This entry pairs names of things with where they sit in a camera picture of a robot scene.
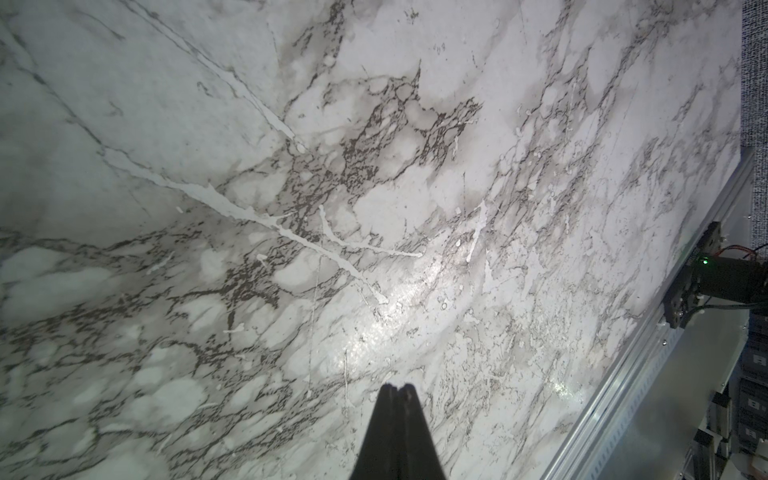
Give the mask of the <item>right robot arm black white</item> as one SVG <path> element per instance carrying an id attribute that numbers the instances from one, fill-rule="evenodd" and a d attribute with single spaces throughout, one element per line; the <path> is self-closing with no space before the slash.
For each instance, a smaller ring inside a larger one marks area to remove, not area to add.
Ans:
<path id="1" fill-rule="evenodd" d="M 703 256 L 693 264 L 698 292 L 741 304 L 767 301 L 767 263 Z"/>

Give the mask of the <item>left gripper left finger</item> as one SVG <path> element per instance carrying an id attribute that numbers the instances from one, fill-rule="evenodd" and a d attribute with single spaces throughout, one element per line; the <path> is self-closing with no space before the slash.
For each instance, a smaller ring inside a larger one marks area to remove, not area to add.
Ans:
<path id="1" fill-rule="evenodd" d="M 384 384 L 377 395 L 360 452 L 350 475 L 352 480 L 396 479 L 397 388 Z"/>

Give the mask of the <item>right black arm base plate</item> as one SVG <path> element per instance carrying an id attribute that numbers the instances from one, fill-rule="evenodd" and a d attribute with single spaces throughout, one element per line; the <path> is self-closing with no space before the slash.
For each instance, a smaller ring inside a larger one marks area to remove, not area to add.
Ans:
<path id="1" fill-rule="evenodd" d="M 672 329 L 684 326 L 684 316 L 698 304 L 698 281 L 694 279 L 695 264 L 714 254 L 721 244 L 721 223 L 712 221 L 683 262 L 663 297 L 664 319 Z"/>

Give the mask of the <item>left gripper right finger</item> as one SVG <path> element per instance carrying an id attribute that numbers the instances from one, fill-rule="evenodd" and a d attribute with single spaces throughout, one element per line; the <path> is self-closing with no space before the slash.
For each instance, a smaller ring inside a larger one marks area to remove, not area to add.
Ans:
<path id="1" fill-rule="evenodd" d="M 412 384 L 398 390 L 396 418 L 398 478 L 445 480 L 420 399 Z"/>

